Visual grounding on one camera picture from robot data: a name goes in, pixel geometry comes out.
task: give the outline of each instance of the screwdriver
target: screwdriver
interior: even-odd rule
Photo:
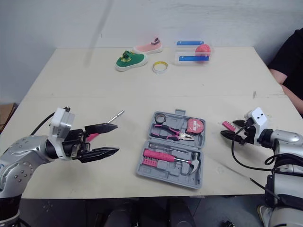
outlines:
[[[185,153],[185,154],[188,154],[187,151],[181,151],[181,150],[174,150],[174,149],[170,149],[170,148],[166,148],[166,147],[162,147],[162,146],[157,146],[153,143],[150,143],[150,148],[153,148],[153,149],[160,149],[160,150],[164,150],[166,152],[169,152],[169,151],[176,151],[176,152],[181,152],[181,153]]]
[[[110,119],[107,124],[111,123],[114,119],[116,119],[117,117],[121,116],[125,111],[122,110],[120,111],[116,116],[114,116],[112,119]],[[99,134],[95,133],[95,134],[91,134],[90,136],[87,137],[86,141],[87,142],[91,142],[94,138],[96,138]]]

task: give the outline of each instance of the black shirt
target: black shirt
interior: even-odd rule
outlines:
[[[287,75],[283,85],[303,100],[303,28],[286,40],[268,67]]]

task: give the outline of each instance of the clear plastic container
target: clear plastic container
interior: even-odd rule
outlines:
[[[207,44],[207,52],[199,52],[196,49],[205,44],[203,41],[177,41],[175,43],[175,64],[189,65],[201,64],[210,61],[212,48]]]

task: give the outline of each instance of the beige tabletop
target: beige tabletop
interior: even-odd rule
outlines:
[[[1,153],[28,135],[57,107],[70,106],[76,114],[72,129],[115,120],[118,129],[94,139],[91,148],[120,147],[113,156],[91,163],[56,160],[40,166],[27,185],[23,198],[115,198],[175,195],[256,194],[263,191],[247,177],[265,185],[268,173],[238,165],[231,143],[220,131],[223,121],[243,119],[260,106],[273,129],[303,134],[303,121],[281,87],[270,75],[253,48],[215,48],[203,66],[175,66],[171,52],[149,56],[148,63],[125,72],[115,71],[123,49],[94,49],[84,64],[87,49],[57,49],[0,136]],[[157,75],[155,61],[169,69]],[[136,175],[136,167],[155,111],[206,120],[203,183],[199,190]],[[47,135],[46,123],[37,135]],[[272,151],[247,144],[235,146],[245,164],[264,167]]]

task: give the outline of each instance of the person's arm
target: person's arm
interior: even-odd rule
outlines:
[[[303,100],[301,100],[291,90],[289,90],[287,87],[283,85],[284,81],[287,78],[287,75],[273,69],[270,69],[269,71],[274,76],[276,81],[282,86],[284,93],[289,97],[290,101],[293,103],[295,108],[299,111],[299,113],[303,114]]]

